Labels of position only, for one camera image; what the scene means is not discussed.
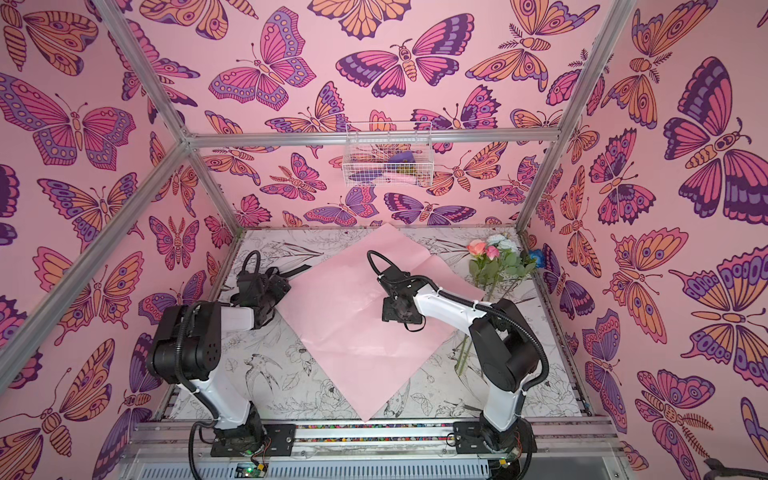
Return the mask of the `pink fake rose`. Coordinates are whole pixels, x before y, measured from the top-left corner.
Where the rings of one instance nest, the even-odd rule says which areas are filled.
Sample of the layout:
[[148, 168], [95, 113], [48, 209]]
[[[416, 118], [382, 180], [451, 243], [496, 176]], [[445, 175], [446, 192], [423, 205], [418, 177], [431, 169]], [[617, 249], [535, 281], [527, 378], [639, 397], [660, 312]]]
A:
[[479, 239], [471, 241], [467, 250], [472, 256], [469, 272], [473, 282], [490, 299], [499, 281], [500, 252], [496, 246]]

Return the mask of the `blue fake flower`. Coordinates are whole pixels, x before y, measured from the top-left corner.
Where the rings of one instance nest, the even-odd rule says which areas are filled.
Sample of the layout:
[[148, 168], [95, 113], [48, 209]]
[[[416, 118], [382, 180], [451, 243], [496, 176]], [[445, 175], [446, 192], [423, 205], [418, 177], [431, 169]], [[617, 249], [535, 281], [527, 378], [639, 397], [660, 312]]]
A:
[[526, 269], [534, 271], [545, 267], [545, 255], [542, 249], [531, 250], [526, 254]]

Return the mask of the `pink purple wrapping paper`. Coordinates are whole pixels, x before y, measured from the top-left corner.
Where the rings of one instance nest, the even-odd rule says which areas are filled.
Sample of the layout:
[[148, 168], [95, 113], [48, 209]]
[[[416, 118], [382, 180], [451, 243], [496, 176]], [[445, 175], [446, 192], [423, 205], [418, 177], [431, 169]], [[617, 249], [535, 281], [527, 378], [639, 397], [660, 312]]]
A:
[[401, 270], [429, 277], [450, 293], [480, 300], [481, 289], [438, 256], [384, 225], [291, 280], [277, 310], [358, 416], [367, 421], [454, 333], [436, 318], [409, 333], [382, 319], [385, 292], [367, 260], [375, 250]]

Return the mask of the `black ribbon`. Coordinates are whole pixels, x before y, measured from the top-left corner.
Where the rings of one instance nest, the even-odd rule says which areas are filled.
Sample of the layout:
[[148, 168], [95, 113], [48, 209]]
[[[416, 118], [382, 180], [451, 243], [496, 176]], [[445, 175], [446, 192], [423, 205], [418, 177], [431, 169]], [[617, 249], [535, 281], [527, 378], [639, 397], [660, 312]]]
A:
[[299, 274], [309, 270], [310, 268], [311, 268], [311, 265], [302, 264], [302, 265], [300, 265], [300, 266], [298, 266], [298, 267], [296, 267], [294, 269], [282, 272], [281, 276], [284, 277], [284, 278], [291, 278], [291, 277], [294, 277], [296, 275], [299, 275]]

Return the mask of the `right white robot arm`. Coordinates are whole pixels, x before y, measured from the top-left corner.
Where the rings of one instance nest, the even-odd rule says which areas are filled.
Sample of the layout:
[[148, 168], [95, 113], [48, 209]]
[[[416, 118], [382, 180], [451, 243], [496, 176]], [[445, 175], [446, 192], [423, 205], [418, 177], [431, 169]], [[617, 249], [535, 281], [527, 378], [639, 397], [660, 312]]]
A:
[[479, 417], [480, 436], [492, 452], [512, 452], [523, 445], [523, 409], [529, 390], [549, 375], [544, 347], [517, 305], [470, 300], [438, 286], [432, 279], [401, 270], [370, 250], [367, 260], [385, 292], [382, 320], [410, 333], [429, 319], [463, 332], [471, 340], [488, 385]]

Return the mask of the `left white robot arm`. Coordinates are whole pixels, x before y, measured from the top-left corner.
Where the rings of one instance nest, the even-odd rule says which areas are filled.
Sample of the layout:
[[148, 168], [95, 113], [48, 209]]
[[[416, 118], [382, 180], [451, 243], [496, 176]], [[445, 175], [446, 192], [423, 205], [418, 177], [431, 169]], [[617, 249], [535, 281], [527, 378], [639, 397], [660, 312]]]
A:
[[294, 445], [296, 427], [264, 424], [254, 403], [219, 368], [223, 335], [268, 325], [291, 289], [289, 278], [309, 268], [261, 272], [260, 265], [260, 252], [250, 252], [236, 276], [237, 291], [225, 303], [197, 301], [165, 308], [147, 359], [152, 376], [183, 387], [209, 411], [211, 419], [198, 421], [192, 437], [210, 429], [213, 457], [288, 456]]

